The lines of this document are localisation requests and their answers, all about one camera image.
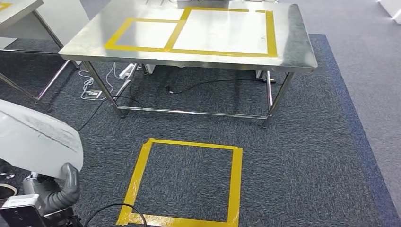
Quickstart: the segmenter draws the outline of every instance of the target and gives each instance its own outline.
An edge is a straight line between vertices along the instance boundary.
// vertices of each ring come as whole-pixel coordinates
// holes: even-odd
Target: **table leg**
[[[289,72],[286,75],[283,85],[281,85],[280,91],[277,94],[276,98],[274,99],[273,105],[271,105],[270,109],[268,110],[267,119],[263,122],[262,128],[267,127],[269,118],[273,116],[274,112],[276,112],[276,109],[277,109],[278,105],[280,104],[281,99],[283,98],[284,94],[286,93],[288,87],[291,84],[291,80],[294,77],[294,74],[295,73],[293,73],[293,72]]]
[[[109,102],[112,104],[113,108],[118,113],[118,115],[121,118],[123,118],[125,115],[122,113],[122,111],[120,109],[118,109],[117,103],[115,102],[113,96],[110,94],[106,85],[103,83],[99,74],[96,72],[95,68],[93,68],[92,63],[90,63],[89,61],[83,61],[82,64],[85,66],[85,68],[89,71],[90,75],[93,77],[93,79],[99,85],[100,89],[103,91],[104,95],[106,96],[106,99],[109,100]]]
[[[22,94],[24,94],[26,97],[34,100],[40,107],[42,107],[44,110],[49,111],[49,106],[43,103],[42,101],[38,100],[35,96],[33,96],[31,93],[20,87],[18,84],[14,83],[12,80],[4,76],[2,73],[0,73],[0,79],[3,80],[6,84],[12,86]]]
[[[65,61],[63,66],[57,71],[57,73],[54,75],[54,77],[47,83],[46,87],[36,97],[37,99],[41,100],[43,98],[43,96],[47,93],[47,91],[50,89],[50,87],[55,83],[57,78],[61,75],[63,70],[67,67],[69,62],[70,62],[70,60]]]
[[[56,36],[56,34],[50,29],[50,27],[49,27],[49,25],[47,25],[46,21],[43,20],[43,18],[39,15],[39,13],[36,10],[34,10],[32,13],[39,20],[40,24],[45,28],[45,30],[50,35],[50,37],[53,39],[53,41],[57,44],[57,46],[60,49],[62,49],[64,47],[64,45],[62,44],[60,39]],[[71,62],[72,62],[72,64],[74,64],[75,68],[79,69],[79,65],[75,61],[71,61]]]
[[[273,105],[273,97],[271,91],[271,81],[270,81],[270,72],[266,71],[266,74],[263,76],[263,79],[266,81],[266,93],[267,93],[267,106],[268,110],[270,111],[271,106]]]

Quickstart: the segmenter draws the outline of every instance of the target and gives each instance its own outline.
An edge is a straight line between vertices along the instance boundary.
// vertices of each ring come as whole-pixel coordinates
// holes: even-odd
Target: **yellow tape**
[[[134,169],[134,173],[132,174],[132,178],[130,181],[130,185],[128,186],[127,195],[125,196],[124,203],[134,205],[135,199],[138,194],[138,189],[140,182],[142,180],[143,172],[145,171],[146,163],[148,161],[150,148],[152,147],[152,142],[148,141],[143,144],[142,149],[140,150],[136,167]],[[128,214],[132,212],[131,207],[123,206],[121,208],[120,215],[117,220],[117,225],[127,225],[128,224]]]
[[[190,13],[191,13],[191,9],[189,7],[184,9],[184,12],[180,18],[180,22],[178,22],[177,26],[175,26],[173,33],[171,33],[171,36],[168,39],[166,46],[164,47],[165,52],[171,51],[175,42],[177,42],[178,36],[180,35],[181,31],[183,30],[184,25],[187,22]]]
[[[145,18],[127,18],[121,27],[113,34],[113,36],[106,42],[105,48],[109,50],[120,50],[120,51],[149,51],[149,52],[162,52],[163,48],[154,47],[137,47],[137,46],[125,46],[116,45],[117,41],[127,31],[130,25],[135,22],[157,22],[157,23],[178,23],[179,20],[162,20],[162,19],[145,19]]]
[[[276,57],[274,54],[269,53],[240,53],[240,52],[224,52],[224,51],[201,51],[201,50],[179,50],[172,49],[170,53],[187,53],[187,54],[200,54],[200,55],[217,55],[228,57]]]
[[[267,52],[277,57],[276,33],[274,29],[273,11],[266,11]]]
[[[12,5],[12,3],[1,3],[0,2],[0,11],[2,11],[3,9],[5,9],[11,5]]]
[[[146,162],[153,143],[174,144],[183,146],[194,146],[204,148],[219,148],[233,151],[230,192],[228,197],[228,214],[227,222],[195,220],[187,218],[163,217],[157,215],[147,215],[144,217],[150,226],[160,227],[238,227],[239,208],[241,199],[241,170],[242,170],[242,148],[235,146],[226,146],[218,144],[185,142],[175,140],[158,140],[150,138],[143,146],[139,153],[137,164],[135,166],[130,185],[125,196],[124,203],[134,205],[138,194],[139,185],[145,171]],[[142,218],[139,214],[132,213],[132,208],[122,207],[117,220],[117,225],[127,225],[128,223],[142,224]]]
[[[219,145],[219,144],[209,144],[209,143],[185,142],[185,141],[177,141],[177,140],[151,139],[151,141],[153,143],[175,144],[175,145],[202,147],[202,148],[217,148],[217,149],[228,149],[228,150],[238,149],[238,147],[234,147],[234,146],[226,146],[226,145]]]
[[[177,39],[182,32],[186,21],[189,18],[192,10],[206,10],[206,11],[230,11],[230,12],[249,12],[248,9],[227,9],[227,8],[207,8],[207,7],[186,7],[179,20],[162,20],[162,19],[141,19],[129,18],[124,21],[122,26],[117,32],[107,41],[105,48],[108,50],[119,51],[145,51],[145,52],[169,52],[169,53],[185,53],[185,54],[199,54],[199,55],[216,55],[216,56],[229,56],[229,57],[269,57],[277,58],[276,35],[274,28],[273,12],[265,10],[256,10],[259,13],[266,14],[266,44],[267,53],[241,53],[241,52],[224,52],[224,51],[206,51],[206,50],[181,50],[173,49]],[[159,23],[176,23],[174,31],[171,33],[164,48],[154,47],[138,47],[127,45],[116,45],[118,39],[128,29],[130,24],[134,21],[142,22],[159,22]]]
[[[160,227],[235,227],[231,223],[219,221],[205,221],[187,218],[172,218],[156,215],[144,214],[145,220],[149,226]],[[129,215],[129,223],[141,224],[142,218],[139,214],[131,213]]]

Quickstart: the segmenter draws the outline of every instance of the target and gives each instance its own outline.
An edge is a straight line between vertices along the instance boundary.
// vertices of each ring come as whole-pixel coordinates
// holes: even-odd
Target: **white cable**
[[[108,72],[108,74],[106,75],[106,83],[112,88],[112,89],[110,90],[110,93],[112,93],[112,91],[114,90],[114,86],[113,86],[112,84],[110,84],[110,82],[109,82],[109,75],[110,75],[110,73],[112,73],[112,72],[114,71],[114,76],[115,76],[116,78],[120,79],[119,77],[117,77],[116,68],[117,68],[117,66],[116,66],[116,64],[114,63],[113,66],[112,66],[112,68],[111,68],[111,70],[110,70],[110,71]],[[91,76],[82,75],[82,73],[89,73],[89,71],[82,70],[82,71],[79,71],[79,72],[78,72],[78,75],[80,75],[80,76],[82,76],[82,77],[85,77],[85,78],[89,78],[88,80],[86,80],[86,81],[84,82],[84,86],[83,86],[83,88],[82,88],[82,89],[83,89],[83,92],[82,92],[82,94],[81,94],[81,98],[84,99],[84,100],[91,100],[91,101],[103,101],[103,100],[105,100],[106,97],[104,97],[104,98],[102,98],[102,99],[84,98],[84,94],[87,92],[88,86],[93,85],[94,79],[93,79],[93,77],[91,77]]]

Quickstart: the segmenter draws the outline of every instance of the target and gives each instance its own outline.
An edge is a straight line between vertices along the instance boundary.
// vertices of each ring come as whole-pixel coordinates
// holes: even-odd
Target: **blue carpet border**
[[[369,141],[367,140],[362,123],[358,117],[357,111],[352,103],[349,92],[341,76],[340,69],[334,58],[333,52],[326,35],[320,36],[319,42],[321,47],[327,54],[325,55],[326,64],[332,75],[331,79],[334,83],[339,103],[342,110],[347,117],[347,124],[351,136],[358,147],[358,156],[364,170],[365,180],[372,193],[373,200],[380,215],[380,220],[384,227],[401,227],[400,217],[395,209],[394,203],[391,199],[390,193],[384,182],[383,176],[376,163],[375,156]]]

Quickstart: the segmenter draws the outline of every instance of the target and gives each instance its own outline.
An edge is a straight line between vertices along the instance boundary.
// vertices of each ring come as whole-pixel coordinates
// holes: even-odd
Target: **black cable on floor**
[[[180,93],[182,93],[182,92],[189,91],[189,90],[191,90],[192,88],[194,88],[194,87],[196,87],[196,86],[199,86],[199,85],[202,85],[202,84],[209,84],[209,83],[216,83],[216,82],[227,82],[227,81],[233,81],[233,80],[245,80],[245,81],[263,82],[263,80],[258,80],[258,79],[217,79],[217,80],[212,80],[212,81],[207,81],[207,82],[202,82],[202,83],[199,83],[199,84],[192,85],[191,87],[189,87],[189,88],[187,88],[187,89],[185,89],[185,90],[179,91],[179,92],[174,92],[174,91],[172,91],[171,88],[170,88],[170,86],[165,86],[165,88],[167,89],[167,91],[168,91],[170,94],[177,95],[177,94],[180,94]]]
[[[138,101],[137,101],[136,99],[134,99],[134,98],[128,98],[128,97],[124,97],[124,96],[114,96],[113,98],[127,98],[127,99],[130,99],[130,100],[135,101],[135,102],[137,102],[138,104],[140,104],[140,102],[138,102]],[[81,131],[83,128],[85,128],[85,126],[86,126],[87,124],[89,124],[90,120],[95,116],[95,114],[97,113],[97,111],[100,109],[100,107],[102,106],[102,104],[103,104],[105,101],[107,101],[107,99],[105,99],[105,100],[103,100],[103,101],[101,102],[101,104],[100,104],[100,105],[96,108],[96,110],[93,112],[92,116],[90,116],[89,119],[88,119],[88,120],[81,126],[81,128],[78,129],[77,131]]]
[[[95,213],[93,213],[93,214],[89,217],[89,219],[86,221],[86,223],[84,224],[84,227],[88,227],[89,222],[93,219],[94,216],[96,216],[96,214],[98,214],[98,213],[101,212],[102,210],[104,210],[104,209],[106,209],[106,208],[109,208],[109,207],[112,207],[112,206],[127,206],[127,207],[131,207],[131,208],[132,208],[134,211],[136,211],[136,212],[140,215],[140,217],[142,218],[143,226],[144,226],[144,227],[147,227],[147,226],[148,226],[148,224],[146,223],[146,220],[145,220],[145,217],[143,216],[143,214],[142,214],[141,212],[139,212],[134,206],[129,205],[129,204],[126,204],[126,203],[113,203],[113,204],[109,204],[109,205],[107,205],[107,206],[104,206],[104,207],[98,209]]]

